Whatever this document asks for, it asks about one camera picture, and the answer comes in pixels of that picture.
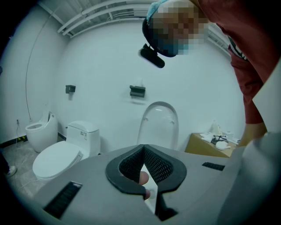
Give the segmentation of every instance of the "white wall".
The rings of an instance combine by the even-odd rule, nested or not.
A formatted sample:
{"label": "white wall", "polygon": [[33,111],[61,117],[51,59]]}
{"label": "white wall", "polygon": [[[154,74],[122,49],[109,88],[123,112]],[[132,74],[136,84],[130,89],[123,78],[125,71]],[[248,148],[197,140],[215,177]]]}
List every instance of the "white wall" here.
{"label": "white wall", "polygon": [[[178,114],[179,150],[213,119],[241,137],[243,96],[224,53],[207,42],[189,55],[162,57],[166,66],[158,69],[137,55],[144,43],[141,22],[104,26],[70,41],[55,82],[59,132],[66,135],[71,121],[88,120],[100,128],[103,152],[134,145],[145,109],[164,101]],[[129,86],[139,77],[146,94],[134,100]],[[67,84],[76,85],[73,96],[65,93]]]}
{"label": "white wall", "polygon": [[[25,127],[30,123],[25,99],[25,73],[34,41],[48,17],[49,14],[41,7],[34,7],[16,29],[1,58],[0,143],[16,138],[17,119],[20,121],[19,136],[25,135]],[[68,36],[57,33],[60,26],[50,18],[30,58],[27,96],[33,122],[40,119],[47,102],[53,108],[54,76],[69,41]]]}

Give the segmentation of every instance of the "gray floor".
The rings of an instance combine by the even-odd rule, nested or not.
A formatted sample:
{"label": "gray floor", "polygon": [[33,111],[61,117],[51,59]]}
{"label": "gray floor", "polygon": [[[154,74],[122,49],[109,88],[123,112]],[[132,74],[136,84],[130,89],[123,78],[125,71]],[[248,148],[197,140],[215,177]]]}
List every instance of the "gray floor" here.
{"label": "gray floor", "polygon": [[33,162],[38,154],[28,141],[20,142],[17,146],[16,144],[8,146],[3,151],[3,156],[9,166],[15,165],[18,169],[12,177],[7,179],[8,183],[11,188],[31,199],[45,185],[45,183],[37,181],[38,179],[32,171]]}

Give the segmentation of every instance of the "person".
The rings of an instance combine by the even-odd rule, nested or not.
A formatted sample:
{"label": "person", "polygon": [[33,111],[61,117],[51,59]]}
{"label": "person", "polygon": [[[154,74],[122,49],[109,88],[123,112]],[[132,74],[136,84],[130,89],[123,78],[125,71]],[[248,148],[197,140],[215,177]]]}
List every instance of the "person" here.
{"label": "person", "polygon": [[270,36],[256,15],[243,0],[160,0],[151,4],[144,24],[148,26],[144,36],[149,44],[169,57],[185,54],[194,43],[202,43],[209,22],[216,23],[229,37],[231,65],[245,106],[245,129],[239,146],[267,132],[252,99],[281,55],[277,38]]}
{"label": "person", "polygon": [[8,165],[8,162],[5,160],[2,153],[0,153],[0,165],[1,165],[1,169],[2,169],[3,173],[6,175],[6,178],[9,178],[9,177],[13,176],[17,171],[16,166],[9,166]]}

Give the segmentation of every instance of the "white toilet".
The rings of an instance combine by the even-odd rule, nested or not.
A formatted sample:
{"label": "white toilet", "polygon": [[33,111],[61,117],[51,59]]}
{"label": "white toilet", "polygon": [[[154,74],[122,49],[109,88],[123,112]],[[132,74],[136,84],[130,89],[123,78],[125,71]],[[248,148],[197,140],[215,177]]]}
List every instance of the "white toilet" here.
{"label": "white toilet", "polygon": [[[179,122],[175,109],[166,102],[154,102],[143,114],[137,144],[154,144],[176,150],[178,134]],[[148,182],[143,186],[150,191],[151,195],[145,203],[152,213],[155,213],[158,186],[145,165],[141,171],[149,175]]]}
{"label": "white toilet", "polygon": [[86,121],[68,125],[66,141],[42,151],[33,163],[33,172],[40,181],[50,181],[75,163],[100,153],[100,133],[97,126]]}
{"label": "white toilet", "polygon": [[35,152],[42,152],[45,148],[57,143],[58,120],[49,110],[44,111],[41,120],[26,126],[25,131]]}

